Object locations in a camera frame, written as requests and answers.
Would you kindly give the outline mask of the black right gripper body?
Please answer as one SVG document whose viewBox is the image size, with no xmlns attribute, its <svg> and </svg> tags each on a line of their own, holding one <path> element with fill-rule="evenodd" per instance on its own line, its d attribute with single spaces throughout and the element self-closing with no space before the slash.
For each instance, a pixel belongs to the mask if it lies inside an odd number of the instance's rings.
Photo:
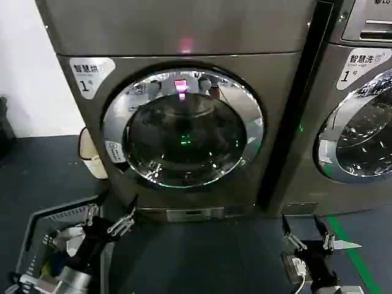
<svg viewBox="0 0 392 294">
<path fill-rule="evenodd" d="M 336 273 L 329 269 L 326 258 L 332 251 L 324 249 L 323 241 L 303 241 L 306 248 L 295 249 L 294 255 L 305 262 L 313 284 L 337 284 Z"/>
</svg>

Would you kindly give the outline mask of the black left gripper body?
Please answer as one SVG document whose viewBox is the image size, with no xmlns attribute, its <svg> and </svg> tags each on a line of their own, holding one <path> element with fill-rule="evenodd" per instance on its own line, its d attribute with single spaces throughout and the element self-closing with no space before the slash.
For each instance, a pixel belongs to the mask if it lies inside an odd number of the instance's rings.
<svg viewBox="0 0 392 294">
<path fill-rule="evenodd" d="M 89 272 L 91 265 L 100 257 L 102 251 L 108 243 L 119 240 L 118 236 L 113 236 L 107 230 L 114 222 L 99 216 L 92 218 L 92 225 L 82 227 L 85 238 L 82 241 L 77 253 L 72 257 L 72 269 Z"/>
</svg>

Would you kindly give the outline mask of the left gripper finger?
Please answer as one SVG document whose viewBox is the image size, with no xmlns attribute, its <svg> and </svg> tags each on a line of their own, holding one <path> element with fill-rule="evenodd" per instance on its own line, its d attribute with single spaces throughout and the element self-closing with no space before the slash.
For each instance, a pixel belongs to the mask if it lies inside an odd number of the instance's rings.
<svg viewBox="0 0 392 294">
<path fill-rule="evenodd" d="M 83 221 L 80 223 L 81 227 L 92 226 L 94 217 L 102 216 L 105 200 L 106 194 L 102 193 L 99 195 L 95 195 L 92 199 L 88 201 L 88 203 L 86 204 Z"/>
<path fill-rule="evenodd" d="M 107 228 L 107 235 L 112 238 L 120 238 L 126 234 L 135 224 L 135 212 L 137 210 L 137 198 L 131 201 L 126 209 L 126 213 L 121 216 L 113 225 Z"/>
</svg>

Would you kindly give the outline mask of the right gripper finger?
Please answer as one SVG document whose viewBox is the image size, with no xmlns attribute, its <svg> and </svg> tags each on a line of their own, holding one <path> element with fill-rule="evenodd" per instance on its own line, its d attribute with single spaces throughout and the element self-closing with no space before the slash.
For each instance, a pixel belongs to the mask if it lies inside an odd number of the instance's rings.
<svg viewBox="0 0 392 294">
<path fill-rule="evenodd" d="M 324 222 L 317 215 L 313 215 L 313 218 L 314 218 L 314 222 L 317 227 L 317 230 L 323 239 L 322 247 L 326 251 L 333 251 L 334 250 L 334 241 L 335 241 L 334 233 L 331 233 L 327 229 L 327 226 L 324 224 Z"/>
<path fill-rule="evenodd" d="M 284 238 L 298 251 L 307 249 L 307 246 L 292 233 L 288 220 L 284 214 L 282 215 L 282 229 L 284 232 Z"/>
</svg>

